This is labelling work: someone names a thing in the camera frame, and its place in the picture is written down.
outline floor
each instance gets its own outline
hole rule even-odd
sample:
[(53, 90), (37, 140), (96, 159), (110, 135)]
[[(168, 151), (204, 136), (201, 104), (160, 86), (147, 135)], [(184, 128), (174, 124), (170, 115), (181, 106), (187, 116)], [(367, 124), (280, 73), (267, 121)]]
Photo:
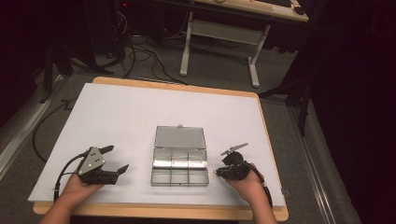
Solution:
[[(131, 78), (169, 79), (158, 60), (146, 51), (150, 49), (161, 60), (166, 74), (175, 79), (191, 85), (259, 93), (277, 87), (294, 58), (294, 54), (280, 54), (276, 49), (263, 50), (257, 61), (261, 86), (253, 88), (246, 63), (246, 57), (251, 55), (253, 49), (250, 46), (235, 46), (230, 42), (214, 42), (209, 47), (206, 41), (197, 39), (192, 43), (189, 73), (187, 77), (180, 77), (178, 71), (182, 42), (169, 39), (160, 45), (144, 37), (133, 38), (138, 53), (135, 55)], [(114, 71), (114, 77), (123, 77), (133, 65), (131, 49), (126, 50), (123, 65), (108, 68)], [(98, 64), (108, 61), (106, 57), (97, 57)], [(43, 105), (38, 103), (43, 86), (42, 76), (38, 76), (36, 82), (39, 88), (35, 95), (1, 127), (0, 168), (3, 167), (4, 172), (0, 175), (0, 205), (3, 210), (0, 218), (6, 220), (6, 223), (39, 220), (39, 216), (32, 211), (32, 204), (26, 201), (45, 165), (34, 153), (32, 139), (35, 139), (41, 156), (47, 158), (70, 113), (65, 110), (53, 114), (50, 112), (62, 104), (62, 99), (78, 96), (83, 84), (91, 82), (96, 76), (98, 74), (92, 70), (79, 67), (75, 67), (73, 76), (69, 78), (55, 76), (54, 78), (59, 78), (56, 81), (59, 88), (55, 88), (57, 91)], [(309, 107), (306, 137), (301, 137), (295, 127), (298, 108), (285, 106), (284, 99), (283, 95), (275, 95), (262, 100), (262, 109), (290, 213), (285, 223), (360, 223), (332, 164), (315, 117), (315, 108), (312, 105)], [(47, 115), (49, 118), (32, 136), (34, 127)]]

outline desk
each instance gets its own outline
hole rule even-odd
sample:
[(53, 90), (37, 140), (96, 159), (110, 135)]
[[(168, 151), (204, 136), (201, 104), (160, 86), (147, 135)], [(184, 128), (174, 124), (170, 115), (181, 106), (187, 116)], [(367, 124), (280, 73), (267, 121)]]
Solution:
[[(155, 127), (181, 121), (186, 126), (204, 128), (209, 171), (223, 165), (221, 151), (236, 145), (234, 142), (249, 142), (251, 147), (241, 153), (263, 172), (273, 195), (276, 218), (279, 221), (288, 218), (257, 94), (107, 77), (98, 77), (93, 83), (84, 87), (29, 198), (35, 202), (37, 214), (45, 214), (52, 205), (50, 189), (54, 181), (51, 180), (56, 179), (75, 153), (94, 142), (99, 147), (115, 146), (105, 155), (105, 170), (120, 168), (127, 161), (130, 167), (115, 186), (105, 186), (76, 209), (75, 215), (251, 220), (248, 205), (239, 198), (236, 190), (215, 175), (209, 177), (207, 188), (158, 188), (149, 185)], [(126, 94), (130, 91), (146, 94)], [(178, 104), (169, 105), (175, 101), (175, 96)], [(212, 100), (221, 100), (221, 104), (212, 102), (210, 108), (201, 107), (205, 101)]]
[[(214, 5), (218, 7), (227, 7), (231, 9), (244, 10), (250, 13), (257, 13), (268, 15), (272, 17), (279, 17), (282, 19), (292, 20), (292, 21), (308, 21), (308, 17), (304, 15), (297, 14), (293, 9), (294, 6), (298, 5), (296, 0), (292, 0), (292, 6), (279, 7), (263, 2), (249, 2), (249, 0), (226, 0), (222, 4), (215, 3), (212, 0), (194, 0), (191, 1), (192, 4), (204, 3), (209, 5)], [(191, 35), (202, 35), (208, 37), (214, 37), (219, 39), (230, 40), (239, 43), (245, 43), (250, 45), (256, 45), (257, 48), (252, 57), (247, 58), (247, 65), (250, 72), (252, 86), (255, 88), (260, 87), (259, 79), (257, 77), (256, 71), (256, 61), (262, 50), (262, 45), (270, 30), (270, 25), (264, 25), (262, 31), (249, 30), (245, 28), (239, 28), (224, 24), (218, 24), (215, 22), (200, 21), (193, 18), (193, 13), (190, 12), (189, 23), (186, 35), (186, 44), (183, 50), (183, 56), (180, 66), (180, 75), (186, 76), (189, 67), (190, 58), (190, 42)]]

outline white board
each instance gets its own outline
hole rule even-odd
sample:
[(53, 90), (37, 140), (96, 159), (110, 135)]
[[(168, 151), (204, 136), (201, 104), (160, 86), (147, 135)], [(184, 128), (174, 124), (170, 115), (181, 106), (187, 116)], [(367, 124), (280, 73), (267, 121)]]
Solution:
[[(152, 187), (150, 175), (157, 126), (204, 129), (209, 185)], [(39, 177), (31, 202), (51, 202), (56, 179), (72, 158), (89, 147), (113, 145), (103, 170), (129, 168), (116, 185), (104, 186), (87, 203), (246, 205), (235, 189), (212, 171), (223, 167), (220, 153), (239, 152), (265, 177), (274, 206), (285, 206), (280, 181), (256, 98), (87, 83)], [(67, 172), (77, 169), (73, 162)], [(62, 179), (61, 191), (68, 179)]]

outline forearm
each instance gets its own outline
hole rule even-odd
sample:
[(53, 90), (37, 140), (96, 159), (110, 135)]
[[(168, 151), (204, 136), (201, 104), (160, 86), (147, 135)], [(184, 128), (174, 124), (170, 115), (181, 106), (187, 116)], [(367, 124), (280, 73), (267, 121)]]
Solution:
[(73, 207), (67, 205), (63, 198), (59, 198), (49, 209), (46, 215), (40, 220), (39, 224), (69, 224)]
[(248, 203), (253, 213), (254, 224), (277, 223), (274, 212), (264, 194), (257, 195), (257, 197), (249, 200)]

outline metal box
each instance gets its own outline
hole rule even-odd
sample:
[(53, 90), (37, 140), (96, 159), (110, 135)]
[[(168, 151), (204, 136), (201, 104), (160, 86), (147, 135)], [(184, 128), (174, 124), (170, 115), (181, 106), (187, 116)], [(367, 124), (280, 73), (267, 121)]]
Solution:
[(158, 126), (151, 186), (206, 187), (209, 184), (204, 130)]

